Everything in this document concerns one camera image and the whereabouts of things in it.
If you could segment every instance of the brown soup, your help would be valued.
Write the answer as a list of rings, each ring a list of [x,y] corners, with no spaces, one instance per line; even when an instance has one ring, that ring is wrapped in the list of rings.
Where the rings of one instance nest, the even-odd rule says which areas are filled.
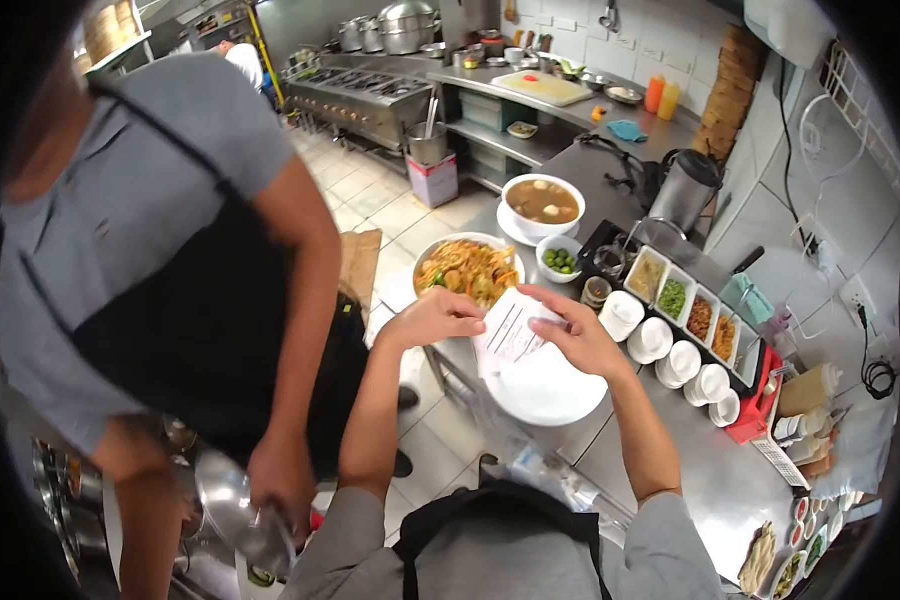
[[[558,225],[580,214],[580,207],[564,186],[545,179],[520,181],[506,192],[506,203],[530,221]]]

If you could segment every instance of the white chef jacket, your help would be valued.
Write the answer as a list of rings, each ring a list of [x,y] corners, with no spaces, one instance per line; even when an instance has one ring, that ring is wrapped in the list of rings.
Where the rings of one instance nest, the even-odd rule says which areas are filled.
[[[252,44],[237,44],[226,53],[226,59],[237,66],[250,82],[253,89],[260,91],[264,85],[264,69],[260,65],[260,56]]]

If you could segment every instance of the yellow pipe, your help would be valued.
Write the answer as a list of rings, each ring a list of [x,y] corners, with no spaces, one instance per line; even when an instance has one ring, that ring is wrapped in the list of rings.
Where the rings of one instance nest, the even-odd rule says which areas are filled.
[[[283,92],[280,90],[280,79],[277,78],[276,73],[274,72],[274,66],[270,62],[270,55],[267,54],[267,44],[264,43],[263,33],[260,32],[260,28],[257,26],[257,11],[253,6],[247,6],[246,13],[250,15],[250,24],[253,26],[253,34],[257,37],[257,46],[260,48],[260,56],[264,58],[266,72],[270,74],[270,81],[273,82],[273,89],[276,91],[276,99],[280,104],[280,109],[282,111]]]

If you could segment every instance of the stir-fried noodles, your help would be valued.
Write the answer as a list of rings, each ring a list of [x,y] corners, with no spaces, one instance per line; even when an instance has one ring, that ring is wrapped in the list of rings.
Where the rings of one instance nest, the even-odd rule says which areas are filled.
[[[518,283],[513,256],[513,246],[497,249],[471,240],[443,242],[413,274],[413,289],[419,297],[427,288],[440,285],[490,308]]]

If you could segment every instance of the small bowl of limes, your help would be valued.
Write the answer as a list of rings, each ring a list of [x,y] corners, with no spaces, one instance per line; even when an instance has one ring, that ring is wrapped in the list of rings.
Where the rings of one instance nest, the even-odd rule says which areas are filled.
[[[551,235],[536,245],[536,266],[554,283],[569,283],[580,276],[577,253],[583,244],[566,235]]]

